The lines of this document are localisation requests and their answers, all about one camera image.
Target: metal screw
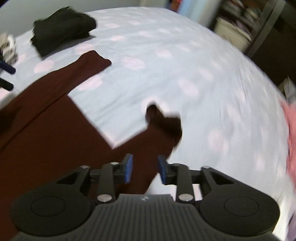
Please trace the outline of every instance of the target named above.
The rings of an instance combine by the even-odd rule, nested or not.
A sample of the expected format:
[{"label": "metal screw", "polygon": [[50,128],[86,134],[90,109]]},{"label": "metal screw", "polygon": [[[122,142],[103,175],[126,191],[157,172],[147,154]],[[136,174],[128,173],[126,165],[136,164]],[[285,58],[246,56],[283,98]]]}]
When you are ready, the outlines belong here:
[{"label": "metal screw", "polygon": [[101,195],[97,196],[97,199],[100,202],[109,202],[112,200],[112,197],[109,194],[101,194]]},{"label": "metal screw", "polygon": [[179,199],[184,202],[189,202],[193,199],[193,196],[188,193],[183,193],[183,194],[179,195]]}]

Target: bed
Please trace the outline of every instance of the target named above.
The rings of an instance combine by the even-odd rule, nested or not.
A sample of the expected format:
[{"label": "bed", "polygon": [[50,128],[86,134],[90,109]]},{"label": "bed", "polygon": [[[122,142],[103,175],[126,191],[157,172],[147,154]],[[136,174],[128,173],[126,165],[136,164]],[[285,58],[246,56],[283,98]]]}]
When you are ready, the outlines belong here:
[{"label": "bed", "polygon": [[[112,66],[77,86],[69,97],[113,147],[145,127],[150,102],[180,113],[183,137],[169,158],[191,169],[211,166],[272,196],[281,209],[274,234],[284,240],[293,185],[286,174],[288,127],[281,93],[239,50],[207,28],[160,8],[88,13],[91,37],[40,58],[32,32],[17,38],[16,74],[0,77],[15,94],[90,50]],[[159,176],[147,193],[170,193]],[[201,195],[195,187],[196,199]]]}]

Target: pink cloth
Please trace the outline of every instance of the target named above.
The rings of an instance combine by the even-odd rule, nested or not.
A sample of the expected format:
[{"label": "pink cloth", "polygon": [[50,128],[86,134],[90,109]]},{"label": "pink cloth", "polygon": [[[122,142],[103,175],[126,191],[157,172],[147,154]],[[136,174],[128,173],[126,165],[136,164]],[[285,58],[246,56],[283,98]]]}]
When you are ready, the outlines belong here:
[{"label": "pink cloth", "polygon": [[294,187],[296,188],[296,106],[289,105],[286,102],[282,102],[281,105],[289,128],[287,173],[292,178]]}]

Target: white cloth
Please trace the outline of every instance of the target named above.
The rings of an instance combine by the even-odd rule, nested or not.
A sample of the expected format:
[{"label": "white cloth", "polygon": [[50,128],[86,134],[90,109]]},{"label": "white cloth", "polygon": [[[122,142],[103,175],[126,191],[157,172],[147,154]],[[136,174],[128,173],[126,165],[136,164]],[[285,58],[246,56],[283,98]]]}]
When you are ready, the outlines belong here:
[{"label": "white cloth", "polygon": [[0,51],[6,63],[10,65],[15,63],[17,59],[16,42],[11,34],[0,35]]}]

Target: brown cloth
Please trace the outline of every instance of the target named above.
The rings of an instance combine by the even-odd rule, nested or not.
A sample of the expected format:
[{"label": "brown cloth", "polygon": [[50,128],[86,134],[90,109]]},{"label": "brown cloth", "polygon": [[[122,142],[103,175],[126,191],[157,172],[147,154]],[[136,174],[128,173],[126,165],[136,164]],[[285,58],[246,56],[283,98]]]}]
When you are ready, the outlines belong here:
[{"label": "brown cloth", "polygon": [[130,184],[119,191],[143,194],[157,173],[157,156],[168,157],[178,144],[180,119],[165,118],[156,105],[147,109],[147,129],[113,150],[86,120],[67,94],[110,65],[95,51],[85,53],[37,80],[0,111],[1,241],[17,232],[9,209],[18,196],[80,165],[97,169],[121,162],[126,153],[133,154],[133,172]]}]

